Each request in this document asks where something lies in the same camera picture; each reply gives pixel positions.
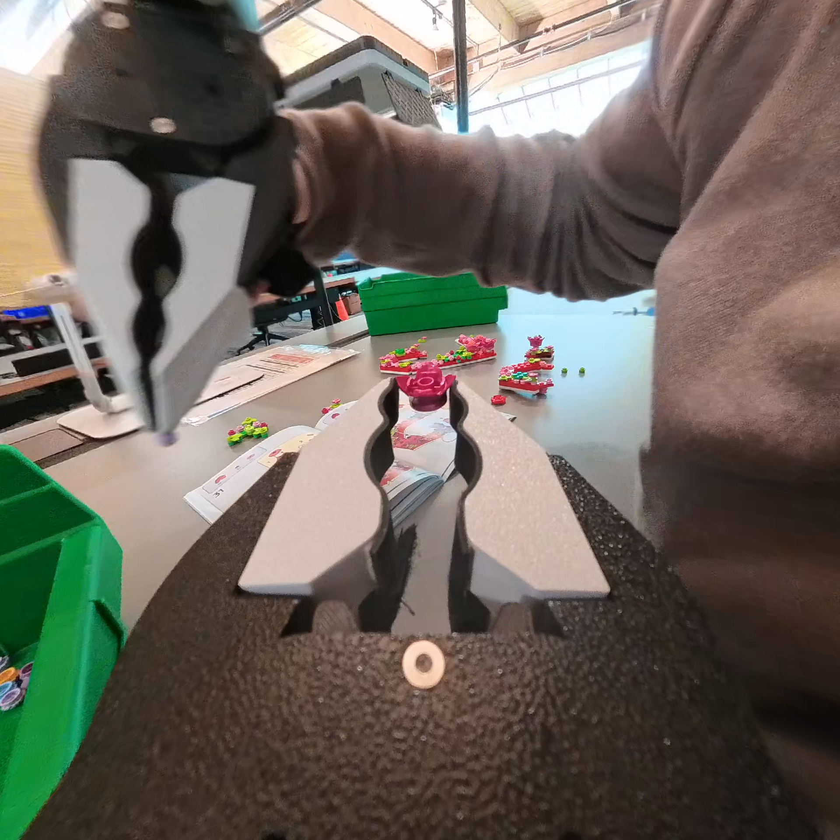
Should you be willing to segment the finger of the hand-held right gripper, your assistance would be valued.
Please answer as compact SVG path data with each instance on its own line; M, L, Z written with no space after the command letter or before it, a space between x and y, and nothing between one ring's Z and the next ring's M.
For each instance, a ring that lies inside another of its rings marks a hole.
M157 219L149 184L115 161L68 164L68 233L82 296L112 373L145 426L155 432L151 363L158 351Z
M249 325L238 272L255 192L242 182L199 182L175 198L182 267L163 299L162 345L150 363L156 434L176 430Z

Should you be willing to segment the black office chair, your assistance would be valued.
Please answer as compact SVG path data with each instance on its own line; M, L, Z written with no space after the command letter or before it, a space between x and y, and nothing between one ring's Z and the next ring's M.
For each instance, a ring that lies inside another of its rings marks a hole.
M236 350L236 354L240 355L250 352L260 343L267 347L272 341L282 342L288 340L288 336L274 332L271 329L273 324L285 321L287 315L287 306L284 301L271 301L256 305L253 308L254 335L250 341Z

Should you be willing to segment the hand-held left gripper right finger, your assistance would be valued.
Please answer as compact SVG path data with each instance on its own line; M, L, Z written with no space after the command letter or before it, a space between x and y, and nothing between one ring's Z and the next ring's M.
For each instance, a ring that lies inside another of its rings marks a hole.
M486 603L603 599L602 568L543 448L465 384L448 391L456 433L456 556Z

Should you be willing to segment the lego instruction booklet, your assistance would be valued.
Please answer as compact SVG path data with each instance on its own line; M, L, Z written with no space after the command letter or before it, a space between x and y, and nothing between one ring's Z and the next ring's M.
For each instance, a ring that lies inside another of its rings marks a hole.
M337 424L353 405L343 402L335 411L322 415L314 427L293 426L259 438L249 451L186 493L184 502L206 522L215 522L279 457L299 453L317 435ZM390 504L392 524L399 528L454 473L457 435L446 406L419 413L402 397L391 436L394 461L381 487Z

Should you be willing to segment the clear plastic bag with paper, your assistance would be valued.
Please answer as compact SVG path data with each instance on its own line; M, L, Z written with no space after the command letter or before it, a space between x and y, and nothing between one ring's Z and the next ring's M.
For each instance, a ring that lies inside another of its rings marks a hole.
M270 347L242 361L222 364L182 423L204 424L357 354L357 350L351 349L295 344L287 349Z

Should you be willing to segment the green plastic divided bin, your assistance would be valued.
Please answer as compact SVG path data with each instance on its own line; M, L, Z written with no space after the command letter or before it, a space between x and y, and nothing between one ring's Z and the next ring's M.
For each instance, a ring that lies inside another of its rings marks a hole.
M1 714L1 837L20 838L70 767L128 635L123 552L99 515L9 445L1 453L1 643L35 661Z

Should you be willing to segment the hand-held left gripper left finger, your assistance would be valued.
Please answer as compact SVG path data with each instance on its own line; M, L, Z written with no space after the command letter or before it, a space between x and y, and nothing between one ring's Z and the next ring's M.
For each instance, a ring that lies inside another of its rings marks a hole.
M393 380L375 385L303 446L238 587L250 594L361 601L403 587L389 500L399 414Z

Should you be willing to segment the magenta lego rose piece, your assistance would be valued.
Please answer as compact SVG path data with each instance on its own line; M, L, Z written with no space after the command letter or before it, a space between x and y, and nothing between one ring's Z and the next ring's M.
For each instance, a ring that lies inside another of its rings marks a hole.
M424 360L414 365L411 374L398 375L395 382L414 411L431 413L447 403L456 375L447 373L436 360Z

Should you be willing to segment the black pole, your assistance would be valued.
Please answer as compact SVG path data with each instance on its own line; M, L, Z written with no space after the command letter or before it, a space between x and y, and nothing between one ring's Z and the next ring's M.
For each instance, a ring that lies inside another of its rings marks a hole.
M469 132L469 84L468 84L468 49L466 29L466 1L452 1L454 63L455 63L455 106L457 132Z

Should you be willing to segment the white monitor stand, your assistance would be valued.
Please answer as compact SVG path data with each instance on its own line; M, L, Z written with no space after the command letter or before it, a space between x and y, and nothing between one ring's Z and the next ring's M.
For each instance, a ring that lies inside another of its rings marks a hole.
M140 430L143 421L133 410L129 398L103 393L69 305L65 302L53 303L49 305L49 310L88 401L87 406L58 416L57 425L68 432L95 440L110 440Z

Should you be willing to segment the black-legged background desk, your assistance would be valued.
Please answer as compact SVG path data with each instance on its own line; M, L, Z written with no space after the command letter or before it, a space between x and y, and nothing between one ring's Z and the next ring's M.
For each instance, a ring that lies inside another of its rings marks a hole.
M311 329L321 329L340 320L337 301L347 293L357 291L355 273L322 274L321 285L311 282L293 297L265 293L252 309L252 323L256 329L291 320L293 316L308 314Z

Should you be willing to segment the pile of round lego pieces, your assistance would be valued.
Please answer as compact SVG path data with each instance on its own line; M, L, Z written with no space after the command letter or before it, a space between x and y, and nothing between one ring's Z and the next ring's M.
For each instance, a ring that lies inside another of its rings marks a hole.
M1 712L21 707L26 699L35 661L32 658L13 660L10 654L1 656Z

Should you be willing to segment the person's right forearm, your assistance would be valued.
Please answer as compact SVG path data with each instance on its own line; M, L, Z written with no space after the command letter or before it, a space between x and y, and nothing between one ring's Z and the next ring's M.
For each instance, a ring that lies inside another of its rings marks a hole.
M297 245L372 265L568 301L653 284L679 225L681 175L642 90L578 139L411 128L359 104L286 110Z

